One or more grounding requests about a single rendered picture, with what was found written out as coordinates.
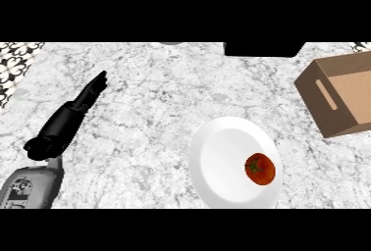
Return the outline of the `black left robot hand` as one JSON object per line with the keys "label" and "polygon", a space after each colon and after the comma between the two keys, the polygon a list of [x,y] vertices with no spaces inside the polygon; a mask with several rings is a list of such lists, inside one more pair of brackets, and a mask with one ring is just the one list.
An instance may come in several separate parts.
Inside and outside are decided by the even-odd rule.
{"label": "black left robot hand", "polygon": [[66,101],[44,123],[37,137],[32,138],[23,149],[28,157],[35,161],[56,158],[65,151],[78,131],[86,114],[93,107],[102,91],[106,89],[106,71],[102,71],[87,83],[78,96]]}

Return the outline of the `brown cardboard box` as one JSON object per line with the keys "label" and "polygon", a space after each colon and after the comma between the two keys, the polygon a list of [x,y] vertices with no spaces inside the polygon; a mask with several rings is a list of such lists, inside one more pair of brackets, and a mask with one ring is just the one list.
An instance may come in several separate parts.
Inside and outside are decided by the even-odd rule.
{"label": "brown cardboard box", "polygon": [[294,84],[324,138],[371,129],[371,51],[315,59]]}

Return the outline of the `black appliance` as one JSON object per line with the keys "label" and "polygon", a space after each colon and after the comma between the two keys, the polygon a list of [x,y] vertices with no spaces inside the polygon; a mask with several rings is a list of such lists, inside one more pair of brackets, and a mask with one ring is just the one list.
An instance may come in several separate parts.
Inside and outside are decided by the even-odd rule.
{"label": "black appliance", "polygon": [[291,58],[303,48],[303,42],[288,43],[253,43],[253,42],[224,42],[224,55],[232,57],[284,57]]}

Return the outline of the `red tomato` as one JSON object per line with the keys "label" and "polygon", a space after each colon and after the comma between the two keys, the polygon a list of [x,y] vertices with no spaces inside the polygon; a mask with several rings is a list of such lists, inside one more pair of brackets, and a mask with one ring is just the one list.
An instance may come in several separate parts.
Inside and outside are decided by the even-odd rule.
{"label": "red tomato", "polygon": [[263,153],[251,155],[245,162],[245,173],[257,185],[269,185],[275,179],[275,165]]}

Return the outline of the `white plate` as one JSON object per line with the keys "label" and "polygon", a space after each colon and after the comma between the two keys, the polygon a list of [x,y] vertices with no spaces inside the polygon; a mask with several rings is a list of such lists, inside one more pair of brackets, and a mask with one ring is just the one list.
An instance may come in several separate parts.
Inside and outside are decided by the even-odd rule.
{"label": "white plate", "polygon": [[[272,182],[254,183],[245,171],[248,158],[261,153],[275,167]],[[196,131],[188,167],[195,191],[210,208],[272,208],[282,187],[282,164],[272,139],[238,117],[211,120]]]}

